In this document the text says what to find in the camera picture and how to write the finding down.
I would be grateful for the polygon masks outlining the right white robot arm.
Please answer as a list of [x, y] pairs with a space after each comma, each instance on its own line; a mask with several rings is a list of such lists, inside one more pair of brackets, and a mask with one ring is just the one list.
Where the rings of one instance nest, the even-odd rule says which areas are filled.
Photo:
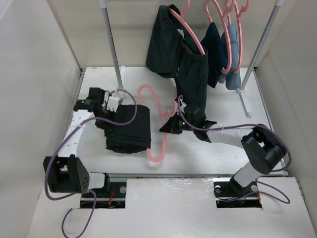
[[285, 156], [290, 156], [281, 138], [265, 125], [218, 127], [215, 121], [207, 120], [196, 105], [178, 109], [160, 128], [160, 132], [170, 134], [181, 134], [185, 130], [192, 131], [201, 141], [231, 145], [245, 151], [247, 164], [229, 181], [214, 183], [214, 193], [219, 199], [230, 201], [254, 195], [258, 178], [273, 172]]

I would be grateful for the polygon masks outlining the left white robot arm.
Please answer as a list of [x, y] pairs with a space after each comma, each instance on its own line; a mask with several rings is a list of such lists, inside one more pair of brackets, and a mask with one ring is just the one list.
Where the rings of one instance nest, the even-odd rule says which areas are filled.
[[88, 97], [76, 102], [63, 142], [52, 156], [45, 157], [45, 193], [50, 200], [62, 199], [52, 197], [50, 192], [65, 193], [65, 198], [92, 189], [101, 197], [110, 193], [108, 175], [87, 171], [80, 160], [80, 148], [87, 139], [88, 122], [95, 115], [102, 114], [104, 99], [105, 90], [90, 88]]

